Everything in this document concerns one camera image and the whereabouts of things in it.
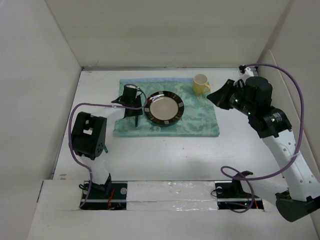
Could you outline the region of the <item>yellow ceramic mug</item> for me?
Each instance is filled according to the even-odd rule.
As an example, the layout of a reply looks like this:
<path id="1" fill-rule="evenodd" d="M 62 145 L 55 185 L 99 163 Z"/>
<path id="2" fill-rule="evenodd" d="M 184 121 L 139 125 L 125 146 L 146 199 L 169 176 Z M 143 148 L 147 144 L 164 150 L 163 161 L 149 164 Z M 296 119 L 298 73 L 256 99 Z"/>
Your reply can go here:
<path id="1" fill-rule="evenodd" d="M 197 74 L 193 78 L 193 92 L 197 95 L 208 93 L 211 91 L 211 86 L 208 83 L 208 78 L 204 74 Z"/>

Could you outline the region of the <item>dark rimmed cream plate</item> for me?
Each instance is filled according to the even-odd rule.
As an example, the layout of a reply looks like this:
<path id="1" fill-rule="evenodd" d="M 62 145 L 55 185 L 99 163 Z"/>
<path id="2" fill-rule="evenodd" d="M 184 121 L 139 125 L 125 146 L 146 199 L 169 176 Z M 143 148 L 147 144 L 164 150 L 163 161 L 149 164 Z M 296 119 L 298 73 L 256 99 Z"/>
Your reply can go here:
<path id="1" fill-rule="evenodd" d="M 168 127 L 176 124 L 182 118 L 185 105 L 176 93 L 163 90 L 148 97 L 143 111 L 152 124 Z"/>

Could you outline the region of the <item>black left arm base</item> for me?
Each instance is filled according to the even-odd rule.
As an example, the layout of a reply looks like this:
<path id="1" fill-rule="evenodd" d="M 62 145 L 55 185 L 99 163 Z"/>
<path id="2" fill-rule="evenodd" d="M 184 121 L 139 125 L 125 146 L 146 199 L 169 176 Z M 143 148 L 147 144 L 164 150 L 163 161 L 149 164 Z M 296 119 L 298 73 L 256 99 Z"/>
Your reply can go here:
<path id="1" fill-rule="evenodd" d="M 98 187 L 93 184 L 88 192 L 89 181 L 79 185 L 82 190 L 79 208 L 81 210 L 122 211 L 127 209 L 127 181 L 110 181 Z"/>

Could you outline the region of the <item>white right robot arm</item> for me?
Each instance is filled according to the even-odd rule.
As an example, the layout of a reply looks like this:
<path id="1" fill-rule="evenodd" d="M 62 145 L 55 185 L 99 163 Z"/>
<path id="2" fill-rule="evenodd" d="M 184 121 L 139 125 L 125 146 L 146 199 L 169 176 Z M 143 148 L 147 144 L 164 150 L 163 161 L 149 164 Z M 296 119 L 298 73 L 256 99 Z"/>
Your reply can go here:
<path id="1" fill-rule="evenodd" d="M 231 191 L 237 197 L 257 196 L 276 206 L 288 222 L 295 222 L 320 208 L 320 183 L 314 177 L 295 141 L 286 114 L 271 105 L 273 87 L 267 79 L 253 76 L 246 80 L 227 80 L 207 99 L 216 107 L 236 109 L 248 117 L 249 125 L 272 153 L 283 171 L 284 185 L 238 172 L 232 178 Z"/>

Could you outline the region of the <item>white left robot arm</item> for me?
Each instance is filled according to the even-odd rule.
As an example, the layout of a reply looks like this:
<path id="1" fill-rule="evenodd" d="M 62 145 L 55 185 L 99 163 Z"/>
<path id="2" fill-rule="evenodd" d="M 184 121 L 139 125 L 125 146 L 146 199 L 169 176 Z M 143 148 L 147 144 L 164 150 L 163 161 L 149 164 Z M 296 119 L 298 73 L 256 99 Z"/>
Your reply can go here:
<path id="1" fill-rule="evenodd" d="M 141 96 L 120 96 L 109 105 L 80 103 L 71 112 L 68 125 L 69 149 L 77 164 L 89 171 L 88 186 L 100 198 L 111 194 L 111 175 L 101 154 L 107 149 L 107 127 L 126 117 L 139 116 Z"/>

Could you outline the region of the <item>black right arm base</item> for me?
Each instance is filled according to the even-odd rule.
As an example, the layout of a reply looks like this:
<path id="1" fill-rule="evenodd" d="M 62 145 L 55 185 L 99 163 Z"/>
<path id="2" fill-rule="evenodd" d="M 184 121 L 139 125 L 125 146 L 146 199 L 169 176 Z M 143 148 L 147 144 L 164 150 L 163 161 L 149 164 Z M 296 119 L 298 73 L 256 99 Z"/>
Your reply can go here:
<path id="1" fill-rule="evenodd" d="M 238 180 L 218 180 L 214 182 L 215 189 L 210 195 L 216 198 L 219 210 L 230 210 L 234 213 L 244 213 L 249 209 L 264 210 L 261 198 L 243 190 Z"/>

